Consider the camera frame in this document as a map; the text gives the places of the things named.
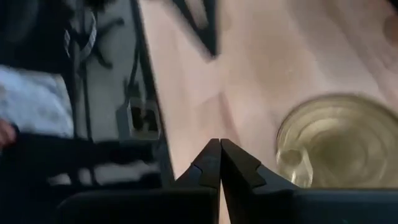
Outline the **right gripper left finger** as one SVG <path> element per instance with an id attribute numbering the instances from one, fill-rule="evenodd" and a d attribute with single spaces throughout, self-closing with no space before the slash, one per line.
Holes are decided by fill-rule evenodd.
<path id="1" fill-rule="evenodd" d="M 170 187 L 101 189 L 57 208 L 57 224 L 218 224 L 221 143 L 210 139 Z"/>

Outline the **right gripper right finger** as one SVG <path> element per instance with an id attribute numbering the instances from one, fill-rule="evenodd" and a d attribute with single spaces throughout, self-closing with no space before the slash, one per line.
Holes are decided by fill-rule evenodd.
<path id="1" fill-rule="evenodd" d="M 397 189 L 303 189 L 221 140 L 231 224 L 398 224 Z"/>

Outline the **gold-lid salmon can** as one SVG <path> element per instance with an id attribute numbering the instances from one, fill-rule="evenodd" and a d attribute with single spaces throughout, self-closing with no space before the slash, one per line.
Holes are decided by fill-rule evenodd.
<path id="1" fill-rule="evenodd" d="M 284 118 L 275 156 L 299 187 L 398 189 L 398 112 L 361 95 L 318 96 Z"/>

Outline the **grey power strip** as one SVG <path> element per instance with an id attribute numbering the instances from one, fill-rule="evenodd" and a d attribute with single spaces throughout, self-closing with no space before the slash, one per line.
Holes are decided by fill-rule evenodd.
<path id="1" fill-rule="evenodd" d="M 160 139 L 161 122 L 157 103 L 154 100 L 143 103 L 137 97 L 130 98 L 116 110 L 116 124 L 120 140 Z"/>

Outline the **person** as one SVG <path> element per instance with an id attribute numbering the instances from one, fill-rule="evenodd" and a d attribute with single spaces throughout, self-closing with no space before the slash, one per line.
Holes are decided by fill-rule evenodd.
<path id="1" fill-rule="evenodd" d="M 0 65 L 0 119 L 16 130 L 72 138 L 72 103 L 60 74 Z"/>

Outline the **person's hand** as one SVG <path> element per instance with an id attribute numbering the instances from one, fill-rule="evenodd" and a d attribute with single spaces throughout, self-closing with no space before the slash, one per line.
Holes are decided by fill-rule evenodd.
<path id="1" fill-rule="evenodd" d="M 0 119 L 0 149 L 16 140 L 16 130 L 11 123 Z"/>

